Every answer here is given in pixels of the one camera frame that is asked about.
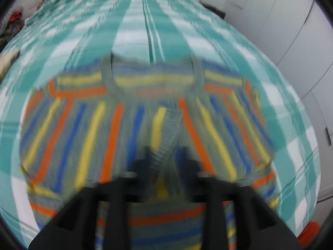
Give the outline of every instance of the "orange object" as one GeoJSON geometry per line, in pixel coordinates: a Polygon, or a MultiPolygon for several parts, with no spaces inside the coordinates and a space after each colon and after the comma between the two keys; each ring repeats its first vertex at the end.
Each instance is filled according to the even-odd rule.
{"type": "Polygon", "coordinates": [[[232,119],[237,124],[237,126],[239,127],[239,129],[242,133],[242,137],[244,139],[247,149],[250,152],[252,159],[255,161],[257,166],[259,166],[260,165],[259,158],[258,158],[257,154],[255,153],[255,149],[252,146],[251,140],[247,134],[247,130],[246,130],[244,124],[242,123],[241,119],[238,117],[236,110],[234,109],[232,104],[230,104],[230,102],[228,101],[228,99],[226,97],[228,94],[230,94],[232,92],[232,90],[227,87],[220,87],[220,86],[216,86],[216,85],[212,85],[212,84],[205,84],[205,91],[215,92],[215,93],[219,93],[221,95],[222,100],[224,101],[227,108],[229,109],[232,119]]]}
{"type": "Polygon", "coordinates": [[[124,111],[124,104],[119,104],[116,107],[116,110],[112,118],[108,146],[104,156],[104,163],[101,168],[101,175],[99,177],[100,183],[106,183],[111,179],[110,176],[112,171],[112,164],[114,159],[114,153],[117,148],[118,132],[123,111],[124,111]]]}
{"type": "Polygon", "coordinates": [[[97,95],[104,95],[107,94],[108,91],[106,90],[105,86],[96,86],[81,90],[62,90],[57,91],[54,87],[54,81],[49,81],[49,90],[50,94],[53,97],[60,97],[60,98],[87,98],[93,97],[97,95]]]}
{"type": "Polygon", "coordinates": [[[262,113],[257,109],[253,100],[251,99],[252,98],[252,92],[251,92],[249,80],[245,81],[245,93],[246,93],[246,95],[249,99],[249,102],[251,104],[251,108],[252,108],[253,112],[255,113],[256,117],[259,119],[259,121],[262,125],[266,126],[266,121],[265,121],[264,117],[262,116],[262,113]]]}
{"type": "Polygon", "coordinates": [[[34,108],[34,106],[40,101],[42,96],[43,96],[43,92],[38,91],[38,92],[36,92],[34,97],[29,101],[29,104],[25,109],[24,120],[27,118],[28,114],[31,112],[31,110],[34,108]]]}
{"type": "Polygon", "coordinates": [[[267,176],[260,178],[258,180],[256,180],[253,184],[252,184],[252,188],[258,188],[260,185],[266,183],[267,181],[271,180],[272,178],[275,178],[275,172],[273,171],[272,173],[269,173],[267,176]]]}
{"type": "Polygon", "coordinates": [[[38,211],[44,215],[50,216],[50,217],[54,217],[57,212],[55,210],[43,207],[41,205],[38,205],[36,203],[30,202],[31,208],[35,211],[38,211]]]}
{"type": "Polygon", "coordinates": [[[202,142],[199,138],[199,135],[196,132],[194,125],[192,124],[191,117],[189,115],[189,111],[187,110],[185,99],[180,98],[178,101],[178,105],[179,105],[179,109],[181,109],[183,111],[183,115],[184,115],[183,119],[184,119],[185,125],[189,131],[189,135],[192,138],[192,141],[195,145],[195,148],[198,152],[201,162],[203,163],[204,169],[208,173],[215,175],[214,167],[210,162],[206,149],[204,148],[204,145],[202,144],[202,142]]]}
{"type": "Polygon", "coordinates": [[[147,217],[138,217],[132,218],[129,220],[131,226],[145,226],[145,225],[154,225],[154,224],[164,224],[173,221],[188,219],[197,215],[200,215],[205,211],[205,206],[201,205],[196,208],[189,210],[184,210],[180,212],[168,213],[158,216],[147,216],[147,217]]]}
{"type": "Polygon", "coordinates": [[[231,245],[229,245],[229,250],[232,250],[236,247],[236,242],[232,243],[231,245]]]}
{"type": "Polygon", "coordinates": [[[69,100],[64,108],[64,111],[61,114],[61,117],[58,121],[56,129],[53,132],[51,138],[49,139],[49,142],[46,145],[46,150],[44,153],[44,157],[42,159],[42,163],[39,166],[39,170],[36,173],[35,178],[30,180],[33,185],[37,184],[39,181],[43,180],[45,177],[47,167],[49,165],[51,155],[53,153],[54,145],[56,144],[56,142],[61,134],[61,131],[62,131],[62,129],[65,125],[66,119],[68,117],[68,114],[72,108],[72,105],[73,105],[73,101],[69,100]]]}
{"type": "Polygon", "coordinates": [[[309,242],[317,235],[319,229],[320,226],[316,222],[310,222],[307,224],[302,233],[298,236],[298,240],[302,247],[309,244],[309,242]]]}

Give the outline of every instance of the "black plastic mount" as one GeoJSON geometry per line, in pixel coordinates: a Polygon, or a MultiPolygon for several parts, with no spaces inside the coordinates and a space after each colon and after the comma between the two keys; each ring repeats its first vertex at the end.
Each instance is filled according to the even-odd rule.
{"type": "MultiPolygon", "coordinates": [[[[234,202],[237,250],[298,250],[299,241],[251,187],[219,181],[186,156],[179,162],[182,180],[193,202],[206,203],[202,250],[227,250],[223,201],[234,202]]],[[[149,157],[132,172],[95,188],[84,188],[37,235],[29,250],[93,250],[99,201],[109,202],[103,250],[129,250],[127,203],[141,202],[148,186],[149,157]]]]}

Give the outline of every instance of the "yellow stripe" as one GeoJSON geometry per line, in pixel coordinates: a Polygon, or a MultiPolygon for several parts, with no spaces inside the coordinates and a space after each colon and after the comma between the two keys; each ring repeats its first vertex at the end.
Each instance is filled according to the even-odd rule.
{"type": "Polygon", "coordinates": [[[105,102],[101,101],[99,102],[93,114],[90,127],[82,147],[79,167],[76,172],[75,188],[77,190],[80,190],[86,182],[91,154],[94,150],[94,144],[97,136],[98,127],[105,113],[105,110],[106,110],[106,104],[105,102]]]}
{"type": "Polygon", "coordinates": [[[154,74],[154,75],[146,75],[140,76],[135,75],[131,77],[115,77],[115,82],[122,87],[130,87],[130,86],[144,86],[149,84],[156,84],[162,82],[174,82],[174,83],[182,83],[188,84],[194,82],[193,75],[179,75],[179,74],[154,74]]]}
{"type": "Polygon", "coordinates": [[[27,185],[27,191],[28,191],[28,193],[36,193],[37,195],[40,195],[40,196],[60,199],[60,197],[57,194],[55,194],[54,192],[52,192],[51,190],[45,189],[43,187],[36,186],[36,185],[34,185],[34,186],[27,185]]]}
{"type": "Polygon", "coordinates": [[[188,247],[188,248],[184,248],[183,250],[200,250],[202,246],[203,245],[199,243],[199,244],[196,244],[194,246],[191,246],[191,247],[188,247]]]}
{"type": "Polygon", "coordinates": [[[168,191],[165,187],[164,178],[159,179],[156,185],[156,193],[158,199],[168,199],[168,191]]]}
{"type": "Polygon", "coordinates": [[[61,100],[60,98],[56,98],[54,100],[54,102],[52,102],[52,104],[50,105],[49,111],[41,125],[41,127],[39,128],[34,140],[32,141],[32,145],[30,146],[30,149],[26,155],[26,157],[23,159],[23,167],[25,170],[28,170],[30,165],[32,164],[36,152],[38,150],[38,146],[40,144],[40,142],[42,141],[44,135],[47,132],[47,129],[49,128],[50,122],[53,119],[53,114],[54,112],[57,110],[57,108],[60,106],[61,104],[61,100]]]}
{"type": "Polygon", "coordinates": [[[209,71],[209,70],[205,71],[205,78],[211,79],[213,81],[219,81],[221,83],[227,83],[227,84],[230,84],[230,85],[235,85],[235,86],[242,86],[243,85],[242,79],[237,79],[237,78],[217,74],[217,73],[214,73],[214,72],[209,71]]]}
{"type": "Polygon", "coordinates": [[[160,107],[153,119],[150,148],[155,152],[159,150],[161,143],[162,126],[166,111],[166,107],[160,107]]]}
{"type": "Polygon", "coordinates": [[[68,86],[68,85],[84,85],[91,84],[102,80],[102,74],[100,72],[96,72],[87,76],[63,76],[58,77],[57,84],[68,86]]]}
{"type": "Polygon", "coordinates": [[[270,162],[270,157],[269,155],[267,154],[266,150],[264,149],[262,143],[260,142],[253,126],[252,126],[252,123],[249,119],[249,117],[247,116],[246,112],[244,111],[242,105],[240,104],[235,92],[232,92],[230,94],[232,100],[234,101],[235,103],[235,107],[236,109],[238,110],[238,113],[243,117],[244,121],[245,121],[245,124],[247,125],[247,128],[249,129],[249,132],[253,138],[253,140],[255,141],[256,145],[257,145],[257,148],[259,149],[259,153],[261,154],[263,160],[265,161],[265,163],[269,163],[270,162]]]}
{"type": "MultiPolygon", "coordinates": [[[[151,150],[157,152],[161,143],[161,134],[166,107],[160,107],[154,116],[152,125],[152,135],[150,141],[151,150]]],[[[160,178],[156,185],[156,193],[158,199],[168,199],[168,191],[165,188],[164,178],[160,178]]]]}
{"type": "Polygon", "coordinates": [[[228,238],[231,238],[235,234],[236,234],[236,229],[233,228],[233,229],[228,231],[227,236],[228,236],[228,238]]]}
{"type": "Polygon", "coordinates": [[[275,208],[279,204],[279,198],[277,197],[275,200],[269,203],[269,207],[271,209],[275,208]]]}
{"type": "Polygon", "coordinates": [[[206,110],[206,108],[201,104],[201,102],[199,100],[198,100],[198,105],[199,105],[199,108],[201,111],[201,115],[203,116],[204,122],[206,124],[206,128],[209,131],[210,135],[212,136],[212,138],[217,146],[217,149],[219,150],[221,158],[225,162],[225,167],[227,168],[228,173],[230,175],[230,180],[235,181],[237,179],[237,172],[231,161],[230,154],[227,150],[227,147],[225,146],[223,140],[221,139],[217,130],[215,129],[209,112],[206,110]]]}

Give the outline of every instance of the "striped knit sweater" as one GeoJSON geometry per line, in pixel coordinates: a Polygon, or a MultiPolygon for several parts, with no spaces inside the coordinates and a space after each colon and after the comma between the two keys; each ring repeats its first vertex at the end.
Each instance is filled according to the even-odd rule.
{"type": "MultiPolygon", "coordinates": [[[[111,55],[32,92],[20,156],[38,224],[83,186],[117,178],[145,146],[154,153],[147,168],[154,179],[148,202],[131,205],[133,249],[200,249],[204,206],[186,202],[175,164],[180,146],[207,172],[252,185],[278,205],[272,142],[248,80],[193,57],[148,65],[111,55]]],[[[224,205],[232,249],[233,208],[224,205]]],[[[106,208],[98,218],[99,247],[106,208]]]]}

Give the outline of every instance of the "bedspread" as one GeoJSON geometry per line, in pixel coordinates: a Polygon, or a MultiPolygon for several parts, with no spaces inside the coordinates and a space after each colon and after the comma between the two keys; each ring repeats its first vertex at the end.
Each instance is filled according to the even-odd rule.
{"type": "Polygon", "coordinates": [[[30,90],[111,52],[152,63],[193,54],[249,79],[259,91],[275,147],[279,216],[296,235],[311,219],[320,161],[302,102],[261,51],[197,0],[49,0],[3,53],[12,49],[20,49],[21,56],[0,86],[0,212],[25,246],[39,231],[19,161],[30,90]]]}

